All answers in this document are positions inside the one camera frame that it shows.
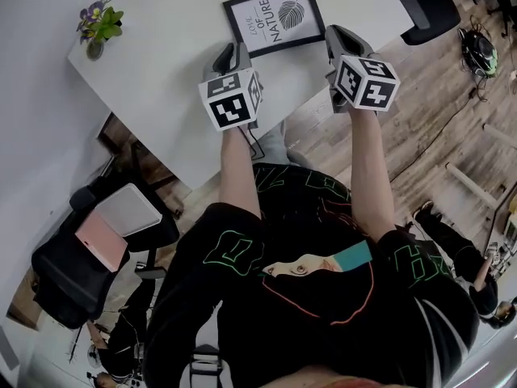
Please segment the purple flower potted plant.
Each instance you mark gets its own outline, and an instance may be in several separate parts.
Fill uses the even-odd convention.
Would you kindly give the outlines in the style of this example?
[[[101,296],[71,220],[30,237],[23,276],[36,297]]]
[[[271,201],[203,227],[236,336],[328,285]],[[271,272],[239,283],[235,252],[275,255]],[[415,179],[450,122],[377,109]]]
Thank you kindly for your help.
[[[79,43],[86,43],[86,56],[91,61],[102,56],[106,42],[123,34],[121,19],[124,12],[115,11],[110,2],[99,0],[80,12],[76,32],[80,35]]]

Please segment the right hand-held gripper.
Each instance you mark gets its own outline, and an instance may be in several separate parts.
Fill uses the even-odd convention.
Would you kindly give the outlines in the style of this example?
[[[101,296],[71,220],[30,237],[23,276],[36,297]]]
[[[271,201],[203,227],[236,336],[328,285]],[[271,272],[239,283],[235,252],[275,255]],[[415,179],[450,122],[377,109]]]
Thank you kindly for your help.
[[[367,58],[372,54],[371,45],[342,26],[328,26],[325,39],[329,63],[334,67],[326,75],[333,112],[343,113],[348,107],[387,112],[400,86],[393,66]],[[343,54],[343,49],[354,56]]]

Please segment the framed nature leaf print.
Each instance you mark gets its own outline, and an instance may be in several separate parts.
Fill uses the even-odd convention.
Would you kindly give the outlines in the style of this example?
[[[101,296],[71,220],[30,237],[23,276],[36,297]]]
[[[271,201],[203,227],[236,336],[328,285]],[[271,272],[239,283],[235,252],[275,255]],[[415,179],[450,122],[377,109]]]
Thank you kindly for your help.
[[[223,7],[235,40],[252,58],[325,39],[316,0],[229,0]]]

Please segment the black office chair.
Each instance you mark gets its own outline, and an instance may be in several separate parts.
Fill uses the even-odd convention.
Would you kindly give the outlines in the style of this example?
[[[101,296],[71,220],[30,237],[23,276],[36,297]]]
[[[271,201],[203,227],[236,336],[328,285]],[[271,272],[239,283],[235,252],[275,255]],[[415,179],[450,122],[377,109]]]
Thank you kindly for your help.
[[[138,233],[122,237],[128,246],[120,268],[110,272],[76,237],[75,232],[98,203],[127,183],[134,183],[162,214],[162,221]],[[77,190],[70,199],[71,213],[57,232],[32,255],[32,269],[37,275],[35,300],[61,325],[78,329],[103,312],[108,291],[132,253],[148,254],[143,267],[135,273],[142,279],[161,278],[164,268],[155,265],[157,250],[175,243],[179,230],[173,213],[147,183],[135,178],[114,180],[99,177]]]
[[[414,26],[401,34],[409,46],[425,44],[460,23],[453,0],[399,0]]]

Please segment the person's black printed shirt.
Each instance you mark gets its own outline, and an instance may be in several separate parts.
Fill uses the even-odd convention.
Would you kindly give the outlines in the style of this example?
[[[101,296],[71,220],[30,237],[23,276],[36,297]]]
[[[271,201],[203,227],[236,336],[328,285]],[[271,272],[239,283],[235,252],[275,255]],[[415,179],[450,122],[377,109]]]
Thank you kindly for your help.
[[[339,181],[257,163],[261,209],[209,205],[181,237],[147,330],[148,388],[191,383],[195,338],[217,319],[234,388],[308,365],[384,384],[440,388],[479,319],[445,264],[393,230],[373,241]]]

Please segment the white table leg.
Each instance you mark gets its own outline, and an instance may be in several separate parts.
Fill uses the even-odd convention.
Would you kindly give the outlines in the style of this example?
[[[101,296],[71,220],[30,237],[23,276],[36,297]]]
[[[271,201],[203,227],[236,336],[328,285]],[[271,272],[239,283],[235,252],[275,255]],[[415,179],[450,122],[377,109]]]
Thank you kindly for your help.
[[[484,190],[482,187],[480,187],[477,183],[475,183],[472,179],[470,179],[456,166],[448,162],[445,165],[445,168],[451,175],[453,175],[457,180],[459,180],[469,191],[471,191],[479,199],[481,199],[489,208],[491,208],[492,210],[497,209],[497,207],[499,206],[499,201],[486,190]]]
[[[517,150],[517,138],[510,137],[509,135],[505,134],[504,132],[496,129],[490,124],[483,124],[482,125],[483,130],[491,135],[492,137],[495,137],[497,140],[503,142],[504,144],[510,146],[514,150]]]

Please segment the pink notebook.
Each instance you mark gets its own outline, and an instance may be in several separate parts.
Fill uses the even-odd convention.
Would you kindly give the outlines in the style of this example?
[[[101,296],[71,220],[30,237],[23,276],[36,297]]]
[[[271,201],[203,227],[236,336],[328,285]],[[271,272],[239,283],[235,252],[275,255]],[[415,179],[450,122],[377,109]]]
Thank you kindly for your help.
[[[119,270],[128,244],[98,212],[92,210],[75,235],[110,272]]]

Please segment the person's left forearm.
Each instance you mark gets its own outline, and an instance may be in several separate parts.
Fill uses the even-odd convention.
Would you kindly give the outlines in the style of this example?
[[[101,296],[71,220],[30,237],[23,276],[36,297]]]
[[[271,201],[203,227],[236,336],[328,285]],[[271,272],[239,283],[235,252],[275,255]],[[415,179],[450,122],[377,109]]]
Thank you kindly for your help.
[[[250,147],[240,128],[223,132],[219,199],[261,218]]]

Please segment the person's grey trousers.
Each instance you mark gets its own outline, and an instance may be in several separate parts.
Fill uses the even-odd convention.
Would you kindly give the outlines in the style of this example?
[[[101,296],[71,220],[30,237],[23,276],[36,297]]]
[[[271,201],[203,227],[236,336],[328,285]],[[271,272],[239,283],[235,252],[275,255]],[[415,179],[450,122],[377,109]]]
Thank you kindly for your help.
[[[255,145],[259,146],[258,157],[253,159],[256,163],[292,165],[313,169],[313,165],[302,153],[286,146],[284,120],[259,138]]]

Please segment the white desk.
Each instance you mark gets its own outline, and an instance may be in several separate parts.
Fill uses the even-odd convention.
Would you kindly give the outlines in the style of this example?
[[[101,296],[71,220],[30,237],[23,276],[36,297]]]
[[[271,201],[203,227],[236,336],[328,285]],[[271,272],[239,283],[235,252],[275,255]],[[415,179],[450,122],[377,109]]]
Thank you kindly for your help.
[[[69,61],[120,121],[190,189],[220,169],[221,134],[202,104],[203,68],[232,32],[227,0],[113,0],[123,33],[97,61],[81,44]],[[343,26],[374,51],[413,27],[399,0],[316,0],[325,24]]]

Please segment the person's right forearm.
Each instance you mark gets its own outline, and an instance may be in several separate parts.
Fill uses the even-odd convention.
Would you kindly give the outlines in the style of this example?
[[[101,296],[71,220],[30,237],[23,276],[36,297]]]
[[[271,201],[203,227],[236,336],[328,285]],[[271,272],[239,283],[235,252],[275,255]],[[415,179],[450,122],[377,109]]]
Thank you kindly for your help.
[[[395,229],[395,208],[380,123],[375,112],[350,109],[352,127],[351,211],[374,241]]]

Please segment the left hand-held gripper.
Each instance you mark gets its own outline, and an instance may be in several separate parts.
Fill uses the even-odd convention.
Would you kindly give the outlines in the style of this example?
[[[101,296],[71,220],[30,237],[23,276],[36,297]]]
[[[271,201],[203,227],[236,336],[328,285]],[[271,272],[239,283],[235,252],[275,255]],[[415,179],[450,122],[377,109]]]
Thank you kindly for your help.
[[[200,98],[218,132],[257,120],[262,89],[246,44],[237,45],[236,70],[230,71],[234,43],[228,43],[204,68]]]

